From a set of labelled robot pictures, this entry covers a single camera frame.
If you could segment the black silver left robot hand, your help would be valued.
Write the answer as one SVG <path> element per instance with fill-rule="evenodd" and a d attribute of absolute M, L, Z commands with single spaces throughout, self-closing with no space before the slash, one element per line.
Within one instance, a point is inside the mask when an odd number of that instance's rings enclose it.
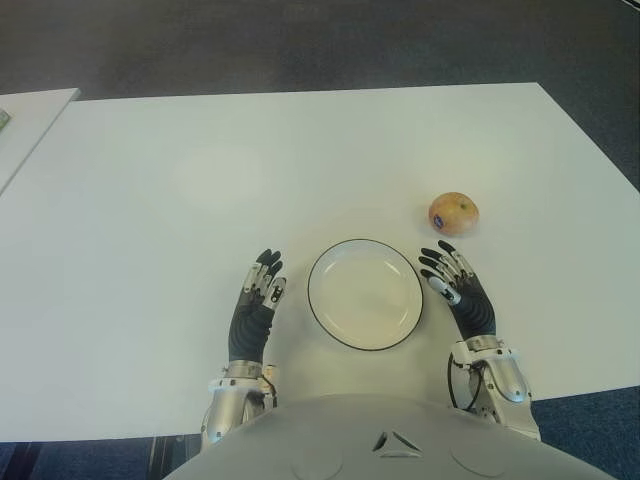
<path fill-rule="evenodd" d="M 228 334 L 228 359 L 263 362 L 275 312 L 280 304 L 286 278 L 280 251 L 263 251 L 249 268 L 231 319 Z"/>

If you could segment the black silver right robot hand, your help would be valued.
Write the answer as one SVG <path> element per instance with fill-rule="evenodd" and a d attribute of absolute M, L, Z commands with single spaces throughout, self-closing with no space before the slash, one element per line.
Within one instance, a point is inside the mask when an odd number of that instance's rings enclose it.
<path fill-rule="evenodd" d="M 448 304 L 463 340 L 495 336 L 493 305 L 471 264 L 452 244 L 439 240 L 438 247 L 420 250 L 420 275 Z"/>

